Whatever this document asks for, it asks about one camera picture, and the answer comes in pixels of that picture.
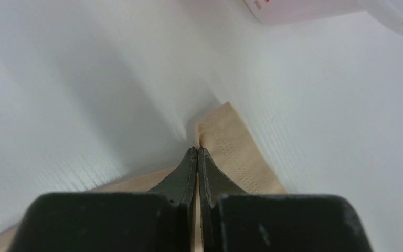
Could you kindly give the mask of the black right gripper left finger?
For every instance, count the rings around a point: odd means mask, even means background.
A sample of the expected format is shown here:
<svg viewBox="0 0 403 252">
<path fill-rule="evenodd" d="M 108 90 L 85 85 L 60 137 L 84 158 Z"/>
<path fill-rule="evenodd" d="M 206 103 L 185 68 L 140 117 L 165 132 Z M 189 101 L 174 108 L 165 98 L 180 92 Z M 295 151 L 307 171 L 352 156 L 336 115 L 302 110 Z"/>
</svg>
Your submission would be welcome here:
<svg viewBox="0 0 403 252">
<path fill-rule="evenodd" d="M 191 251 L 197 150 L 145 193 L 49 193 L 28 208 L 10 251 Z"/>
</svg>

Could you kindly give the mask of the beige t shirt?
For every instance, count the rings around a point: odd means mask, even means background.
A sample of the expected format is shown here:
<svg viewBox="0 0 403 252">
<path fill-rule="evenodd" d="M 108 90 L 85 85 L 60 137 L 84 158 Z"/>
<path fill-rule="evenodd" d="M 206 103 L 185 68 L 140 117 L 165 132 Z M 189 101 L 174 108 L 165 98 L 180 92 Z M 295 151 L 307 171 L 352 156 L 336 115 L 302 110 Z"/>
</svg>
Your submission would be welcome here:
<svg viewBox="0 0 403 252">
<path fill-rule="evenodd" d="M 226 102 L 195 123 L 197 147 L 207 148 L 214 163 L 234 183 L 251 194 L 285 194 L 286 189 L 267 164 L 237 111 Z M 176 167 L 136 178 L 120 178 L 92 192 L 145 192 Z M 195 241 L 192 251 L 201 246 L 200 210 L 196 210 Z M 0 233 L 0 251 L 8 251 L 19 223 Z"/>
</svg>

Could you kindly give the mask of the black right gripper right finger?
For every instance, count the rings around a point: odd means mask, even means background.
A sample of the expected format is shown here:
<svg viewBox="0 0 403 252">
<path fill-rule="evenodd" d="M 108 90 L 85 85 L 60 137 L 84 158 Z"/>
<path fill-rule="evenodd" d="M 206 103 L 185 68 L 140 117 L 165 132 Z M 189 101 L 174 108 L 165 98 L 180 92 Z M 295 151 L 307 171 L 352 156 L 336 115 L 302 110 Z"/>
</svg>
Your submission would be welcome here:
<svg viewBox="0 0 403 252">
<path fill-rule="evenodd" d="M 250 194 L 198 149 L 204 251 L 371 251 L 362 222 L 343 197 Z"/>
</svg>

